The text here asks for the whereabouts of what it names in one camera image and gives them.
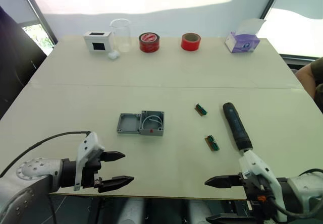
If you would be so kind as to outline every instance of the tape roll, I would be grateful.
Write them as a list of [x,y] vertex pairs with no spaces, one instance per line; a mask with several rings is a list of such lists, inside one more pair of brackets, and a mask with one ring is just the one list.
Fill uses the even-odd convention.
[[139,36],[140,50],[154,52],[159,49],[159,36],[153,32],[145,32]]
[[186,33],[182,36],[181,47],[187,51],[198,50],[198,47],[201,42],[201,37],[195,33]]

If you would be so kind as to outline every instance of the small display device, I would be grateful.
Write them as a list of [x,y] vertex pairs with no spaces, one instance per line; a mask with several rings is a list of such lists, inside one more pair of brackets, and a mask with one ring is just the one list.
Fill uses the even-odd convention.
[[113,51],[113,35],[109,31],[88,31],[84,40],[90,51]]

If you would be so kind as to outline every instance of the black cylindrical handle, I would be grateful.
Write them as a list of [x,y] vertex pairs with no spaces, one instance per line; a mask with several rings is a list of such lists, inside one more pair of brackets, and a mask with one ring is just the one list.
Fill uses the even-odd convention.
[[239,118],[239,114],[230,102],[223,105],[224,115],[226,116],[229,126],[231,128],[233,138],[236,141],[237,147],[241,151],[247,151],[252,149],[252,144],[249,136],[244,129],[242,122]]

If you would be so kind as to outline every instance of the white wall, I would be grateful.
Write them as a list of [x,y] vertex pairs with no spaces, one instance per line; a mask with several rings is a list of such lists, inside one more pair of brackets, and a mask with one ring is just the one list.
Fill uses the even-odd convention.
[[26,0],[0,0],[0,6],[17,23],[37,20]]
[[132,22],[132,35],[152,31],[179,37],[227,36],[243,19],[259,18],[268,0],[36,0],[58,39],[110,30],[116,18]]
[[276,0],[259,37],[281,54],[323,56],[323,0]]

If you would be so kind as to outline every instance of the table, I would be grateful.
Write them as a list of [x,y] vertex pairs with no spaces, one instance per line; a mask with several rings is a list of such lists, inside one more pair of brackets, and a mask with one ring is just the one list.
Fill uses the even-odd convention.
[[64,37],[30,80],[33,84],[302,88],[267,39],[253,53],[230,53],[224,38],[202,38],[198,51],[180,48],[179,38],[161,38],[154,53],[132,49],[115,61],[90,53],[82,36]]
[[[244,199],[241,187],[204,185],[210,177],[240,171],[240,154],[221,110],[228,101],[239,112],[254,152],[277,177],[295,176],[322,164],[323,116],[303,89],[29,84],[0,121],[2,143],[7,144],[0,166],[48,136],[93,130],[107,150],[126,154],[104,163],[100,175],[105,179],[135,177],[129,185],[101,195]],[[198,102],[208,111],[204,117],[194,110]],[[141,110],[165,111],[162,137],[117,134],[119,114]],[[204,141],[211,134],[219,143],[218,152],[211,152]],[[82,139],[54,139],[21,161],[33,157],[74,160]],[[62,188],[59,193],[98,195],[92,188],[79,192]]]

